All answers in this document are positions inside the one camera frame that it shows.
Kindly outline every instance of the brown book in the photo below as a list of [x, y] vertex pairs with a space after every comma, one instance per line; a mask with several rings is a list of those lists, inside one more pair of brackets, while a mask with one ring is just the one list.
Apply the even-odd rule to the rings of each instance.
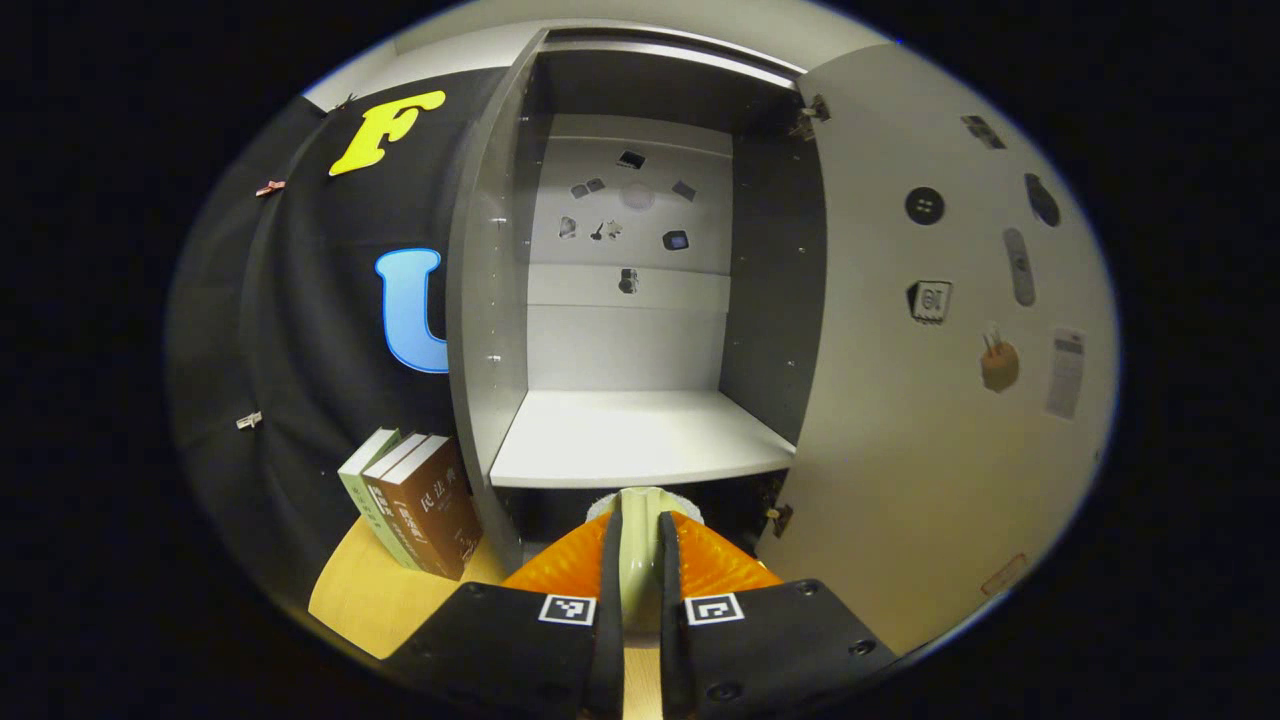
[[480, 543], [480, 520], [467, 493], [456, 439], [412, 434], [412, 450], [390, 468], [374, 465], [365, 482], [381, 495], [392, 520], [428, 573], [457, 580]]

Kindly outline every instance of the open cabinet door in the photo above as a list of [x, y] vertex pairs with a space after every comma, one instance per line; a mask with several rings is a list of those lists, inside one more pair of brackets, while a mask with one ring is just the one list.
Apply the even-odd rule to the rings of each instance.
[[777, 502], [794, 515], [758, 552], [904, 655], [1023, 577], [1083, 501], [1115, 413], [1114, 293], [1062, 178], [960, 82], [878, 45], [799, 87], [826, 105], [826, 301]]

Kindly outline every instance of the wooden table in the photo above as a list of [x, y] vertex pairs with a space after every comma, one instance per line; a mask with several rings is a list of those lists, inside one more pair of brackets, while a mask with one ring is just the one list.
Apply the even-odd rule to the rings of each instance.
[[[357, 518], [311, 589], [307, 611], [378, 660], [401, 646], [461, 583], [499, 584], [507, 578], [485, 536], [461, 580], [401, 568]], [[628, 643], [623, 720], [662, 717], [657, 647]]]

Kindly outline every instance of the book spine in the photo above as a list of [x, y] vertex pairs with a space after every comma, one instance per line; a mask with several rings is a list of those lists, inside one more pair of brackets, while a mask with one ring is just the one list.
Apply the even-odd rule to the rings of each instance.
[[365, 520], [374, 529], [374, 536], [378, 538], [378, 542], [383, 543], [387, 552], [389, 552], [390, 556], [396, 559], [396, 562], [399, 562], [402, 568], [417, 570], [417, 562], [413, 561], [413, 557], [407, 550], [404, 550], [404, 546], [401, 544], [399, 538], [396, 537], [396, 533], [388, 524], [387, 516], [383, 515], [379, 503], [374, 502], [374, 496], [369, 492], [365, 479], [351, 473], [338, 473], [338, 475], [342, 478], [342, 484], [347, 487], [347, 492], [351, 493], [351, 500], [356, 503], [356, 510], [360, 510], [360, 514], [365, 516]]
[[431, 573], [433, 575], [448, 578], [449, 574], [445, 571], [445, 565], [440, 560], [440, 553], [431, 543], [431, 539], [426, 536], [426, 529], [419, 524], [413, 507], [410, 505], [412, 498], [407, 496], [404, 488], [402, 486], [384, 483], [381, 480], [375, 482], [390, 507], [393, 527], [399, 530], [397, 536], [403, 538], [404, 547], [417, 560], [419, 568]]

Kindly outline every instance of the door hinge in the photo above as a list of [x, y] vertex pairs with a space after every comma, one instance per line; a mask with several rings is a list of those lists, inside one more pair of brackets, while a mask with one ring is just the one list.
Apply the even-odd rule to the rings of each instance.
[[773, 520], [773, 537], [781, 538], [782, 533], [786, 532], [787, 524], [791, 523], [791, 515], [795, 511], [791, 510], [790, 505], [783, 505], [782, 507], [771, 507], [764, 515]]
[[791, 128], [791, 136], [812, 141], [814, 118], [818, 118], [822, 122], [831, 119], [831, 110], [827, 109], [827, 100], [823, 99], [822, 95], [814, 95], [813, 104], [810, 106], [800, 108], [800, 111], [796, 115], [796, 124]]
[[261, 413], [253, 413], [252, 415], [244, 415], [239, 420], [236, 420], [236, 429], [243, 430], [244, 428], [256, 428], [259, 423], [262, 421]]

